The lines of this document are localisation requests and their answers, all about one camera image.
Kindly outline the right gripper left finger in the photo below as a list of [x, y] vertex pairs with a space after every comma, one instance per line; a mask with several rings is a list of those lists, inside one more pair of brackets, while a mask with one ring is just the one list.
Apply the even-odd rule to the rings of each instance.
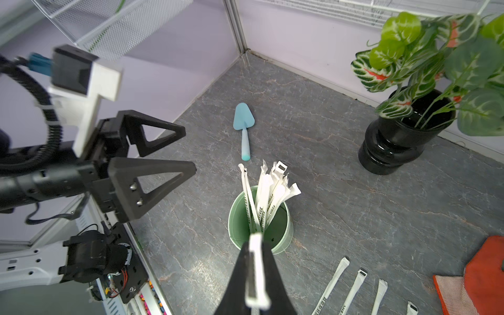
[[248, 278], [249, 243], [243, 244], [232, 271], [228, 286], [219, 303], [215, 315], [250, 315], [251, 309], [245, 304], [245, 285]]

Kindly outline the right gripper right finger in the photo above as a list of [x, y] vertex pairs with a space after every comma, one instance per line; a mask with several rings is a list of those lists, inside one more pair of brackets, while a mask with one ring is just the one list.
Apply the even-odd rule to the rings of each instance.
[[260, 314], [297, 314], [284, 287], [270, 244], [262, 243], [262, 255], [265, 270], [265, 287], [271, 301], [271, 306], [269, 310], [260, 311]]

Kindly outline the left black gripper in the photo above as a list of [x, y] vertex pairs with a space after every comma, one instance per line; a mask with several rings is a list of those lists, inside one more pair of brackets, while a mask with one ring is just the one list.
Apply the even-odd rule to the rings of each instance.
[[1, 176], [1, 212], [85, 193], [91, 183], [109, 177], [115, 216], [121, 223], [140, 219], [168, 194], [196, 174], [191, 161], [125, 158], [130, 145], [147, 157], [181, 140], [186, 129], [134, 110], [103, 119], [84, 156], [76, 157], [71, 142], [36, 169]]

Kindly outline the white straw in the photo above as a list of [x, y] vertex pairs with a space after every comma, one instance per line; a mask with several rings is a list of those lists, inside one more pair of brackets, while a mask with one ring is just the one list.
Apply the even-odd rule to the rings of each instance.
[[338, 266], [337, 266], [337, 269], [332, 277], [332, 279], [329, 281], [329, 283], [327, 284], [321, 298], [319, 299], [315, 309], [313, 310], [312, 312], [312, 315], [319, 315], [322, 311], [322, 309], [324, 308], [324, 305], [326, 304], [329, 296], [331, 295], [334, 287], [336, 286], [337, 282], [339, 281], [339, 279], [341, 278], [342, 274], [344, 273], [344, 271], [348, 268], [348, 266], [350, 265], [350, 261], [347, 257], [343, 257]]
[[266, 291], [262, 238], [261, 233], [252, 234], [249, 238], [249, 258], [245, 281], [245, 305], [256, 311], [268, 311], [271, 307], [271, 300]]
[[406, 315], [418, 315], [418, 308], [411, 301], [408, 301]]
[[378, 288], [377, 288], [377, 293], [376, 293], [376, 296], [375, 296], [375, 301], [374, 301], [374, 305], [373, 305], [373, 308], [372, 308], [372, 311], [371, 311], [371, 315], [377, 315], [378, 312], [379, 312], [379, 307], [381, 306], [381, 302], [387, 292], [387, 289], [388, 289], [388, 283], [383, 280], [383, 279], [380, 279], [379, 280], [379, 284], [378, 284]]
[[368, 275], [368, 273], [364, 269], [360, 269], [358, 271], [357, 276], [354, 280], [354, 283], [353, 283], [353, 285], [349, 291], [349, 294], [347, 295], [345, 302], [343, 303], [338, 315], [346, 315], [347, 314], [356, 294], [358, 293], [359, 289], [362, 287], [362, 284], [364, 283], [367, 275]]

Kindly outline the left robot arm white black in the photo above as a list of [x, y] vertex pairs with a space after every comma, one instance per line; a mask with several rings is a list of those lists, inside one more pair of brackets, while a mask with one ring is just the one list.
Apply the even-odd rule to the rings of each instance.
[[[64, 142], [56, 155], [27, 171], [1, 173], [1, 211], [63, 197], [82, 195], [76, 220], [89, 200], [119, 223], [140, 219], [170, 192], [196, 174], [191, 161], [151, 160], [149, 155], [182, 139], [186, 129], [134, 110], [101, 120], [83, 156]], [[69, 281], [91, 282], [109, 274], [124, 274], [133, 248], [110, 232], [91, 230], [34, 249], [1, 255], [1, 289]]]

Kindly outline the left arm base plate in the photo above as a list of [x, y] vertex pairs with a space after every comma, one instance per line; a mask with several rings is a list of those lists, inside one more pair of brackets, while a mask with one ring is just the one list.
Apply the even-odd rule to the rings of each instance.
[[90, 282], [89, 289], [92, 298], [96, 301], [107, 301], [119, 297], [125, 305], [140, 293], [144, 284], [148, 283], [148, 273], [124, 224], [116, 223], [111, 228], [111, 237], [114, 245], [121, 245], [127, 249], [125, 264], [119, 271]]

